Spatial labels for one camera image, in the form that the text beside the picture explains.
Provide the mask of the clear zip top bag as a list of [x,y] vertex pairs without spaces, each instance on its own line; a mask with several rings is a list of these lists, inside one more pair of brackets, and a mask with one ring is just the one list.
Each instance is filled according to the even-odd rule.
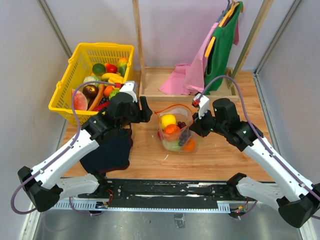
[[195,133],[190,130],[193,117],[189,107],[173,104],[155,112],[158,119],[158,137],[163,147],[176,153],[194,153],[197,149]]

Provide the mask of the yellow lemon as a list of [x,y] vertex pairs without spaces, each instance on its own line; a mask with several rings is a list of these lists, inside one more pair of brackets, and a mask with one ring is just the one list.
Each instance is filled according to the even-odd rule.
[[160,118],[160,123],[162,130],[164,130],[168,125],[175,125],[177,120],[173,114],[164,114]]

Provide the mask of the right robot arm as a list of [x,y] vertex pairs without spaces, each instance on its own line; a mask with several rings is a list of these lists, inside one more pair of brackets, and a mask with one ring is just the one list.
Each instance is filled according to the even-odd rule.
[[249,120],[242,121],[232,101],[219,98],[210,111],[209,99],[198,94],[192,105],[198,111],[192,116],[191,131],[203,138],[209,133],[223,136],[258,163],[276,183],[271,186],[237,173],[227,181],[226,193],[230,199],[243,196],[268,205],[295,228],[302,227],[320,209],[320,185],[295,170]]

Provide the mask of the orange pumpkin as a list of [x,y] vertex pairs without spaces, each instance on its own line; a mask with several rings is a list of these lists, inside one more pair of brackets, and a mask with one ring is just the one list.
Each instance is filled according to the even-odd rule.
[[163,130],[164,138],[168,142],[173,142],[180,136],[180,128],[176,124],[170,124]]

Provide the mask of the purple grape bunch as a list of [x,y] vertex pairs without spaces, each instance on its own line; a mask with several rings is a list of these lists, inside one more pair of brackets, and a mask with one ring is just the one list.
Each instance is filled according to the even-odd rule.
[[177,126],[180,128],[178,145],[183,147],[191,136],[189,126],[184,121],[178,121]]

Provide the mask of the red apple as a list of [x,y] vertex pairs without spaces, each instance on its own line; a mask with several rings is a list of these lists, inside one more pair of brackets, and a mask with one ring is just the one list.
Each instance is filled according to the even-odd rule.
[[159,129],[157,130],[157,136],[158,136],[158,138],[159,138],[160,140],[163,139]]

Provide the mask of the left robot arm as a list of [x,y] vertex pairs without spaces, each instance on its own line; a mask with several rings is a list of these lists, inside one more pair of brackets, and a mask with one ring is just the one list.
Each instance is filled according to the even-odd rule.
[[108,140],[131,123],[147,123],[153,114],[146,97],[139,101],[127,92],[117,93],[107,107],[91,116],[81,127],[78,127],[72,139],[38,165],[29,168],[23,166],[17,175],[20,185],[11,198],[11,208],[20,214],[15,207],[15,197],[24,190],[38,212],[51,209],[59,200],[79,194],[93,194],[101,198],[107,193],[103,177],[89,173],[83,177],[62,179],[62,175],[76,162],[98,149]]

